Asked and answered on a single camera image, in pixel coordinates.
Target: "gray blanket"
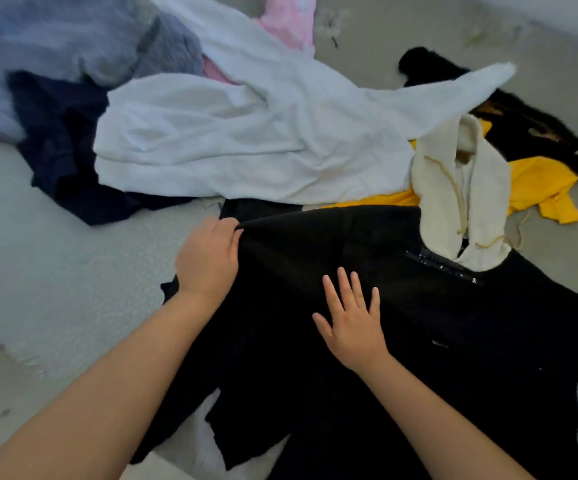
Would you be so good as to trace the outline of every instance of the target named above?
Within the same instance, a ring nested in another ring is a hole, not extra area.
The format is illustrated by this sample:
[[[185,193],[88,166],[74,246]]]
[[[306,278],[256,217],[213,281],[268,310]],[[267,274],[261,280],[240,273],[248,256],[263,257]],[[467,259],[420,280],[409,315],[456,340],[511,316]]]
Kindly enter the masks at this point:
[[[148,29],[131,0],[0,0],[0,140],[25,136],[6,85],[13,70],[107,87],[136,69],[202,73],[200,42],[181,22],[163,16]]]

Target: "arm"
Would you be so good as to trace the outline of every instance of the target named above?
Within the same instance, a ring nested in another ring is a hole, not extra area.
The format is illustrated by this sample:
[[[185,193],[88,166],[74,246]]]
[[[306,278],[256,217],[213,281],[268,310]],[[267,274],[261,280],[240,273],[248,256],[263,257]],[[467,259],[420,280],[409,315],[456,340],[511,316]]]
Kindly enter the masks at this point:
[[[205,219],[176,259],[180,291],[0,448],[2,479],[122,475],[189,347],[238,270],[235,219]]]
[[[396,421],[434,480],[534,480],[458,411],[394,359],[380,327],[378,288],[367,311],[357,273],[338,269],[340,296],[323,278],[333,327],[314,314],[329,350],[355,371]]]

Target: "pink garment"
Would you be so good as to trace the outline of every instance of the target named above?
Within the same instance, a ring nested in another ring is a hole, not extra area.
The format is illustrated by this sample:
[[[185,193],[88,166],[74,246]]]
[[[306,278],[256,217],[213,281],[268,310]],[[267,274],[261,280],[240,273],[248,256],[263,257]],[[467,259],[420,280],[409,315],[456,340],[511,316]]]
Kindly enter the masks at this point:
[[[257,22],[287,47],[302,50],[313,56],[315,53],[313,46],[313,16],[315,12],[316,0],[267,0],[265,14]],[[234,84],[204,55],[203,60],[205,62],[205,76],[209,79]]]

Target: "pile of clothes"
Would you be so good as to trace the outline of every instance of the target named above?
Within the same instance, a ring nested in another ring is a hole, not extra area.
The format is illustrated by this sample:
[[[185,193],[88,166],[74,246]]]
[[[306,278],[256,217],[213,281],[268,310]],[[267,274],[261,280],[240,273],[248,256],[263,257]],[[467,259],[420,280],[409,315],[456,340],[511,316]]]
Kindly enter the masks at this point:
[[[0,139],[34,185],[89,225],[219,195],[245,229],[133,462],[219,390],[227,469],[286,441],[251,480],[428,479],[311,320],[344,266],[406,368],[536,478],[578,478],[578,294],[505,235],[533,205],[578,220],[578,138],[499,89],[515,67],[419,47],[405,88],[358,88],[313,58],[316,0],[153,1],[145,27],[127,0],[0,0]]]

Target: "yellow cloth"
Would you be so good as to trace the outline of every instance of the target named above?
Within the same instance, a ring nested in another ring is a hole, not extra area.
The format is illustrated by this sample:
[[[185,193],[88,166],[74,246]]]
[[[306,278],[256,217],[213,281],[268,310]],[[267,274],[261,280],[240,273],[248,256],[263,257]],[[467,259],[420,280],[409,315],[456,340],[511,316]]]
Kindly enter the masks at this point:
[[[489,121],[480,120],[483,136],[492,127]],[[568,166],[547,157],[532,157],[509,162],[511,170],[511,196],[509,214],[538,204],[542,217],[560,224],[578,222],[578,209],[569,196],[569,190],[578,176]],[[420,198],[413,189],[391,195],[374,195],[362,200],[340,202],[326,207],[353,207],[355,205],[403,205],[415,207]]]

